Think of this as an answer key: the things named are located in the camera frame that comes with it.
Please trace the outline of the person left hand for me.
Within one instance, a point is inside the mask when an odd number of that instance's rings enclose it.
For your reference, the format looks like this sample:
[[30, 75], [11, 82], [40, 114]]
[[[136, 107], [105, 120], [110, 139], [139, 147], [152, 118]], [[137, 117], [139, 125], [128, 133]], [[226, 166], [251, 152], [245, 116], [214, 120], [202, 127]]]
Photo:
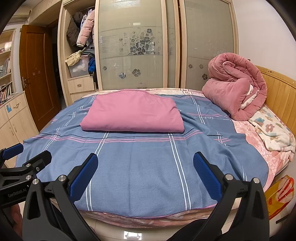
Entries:
[[18, 204], [10, 208], [13, 225], [6, 223], [3, 227], [4, 240], [20, 240], [23, 236], [23, 217]]

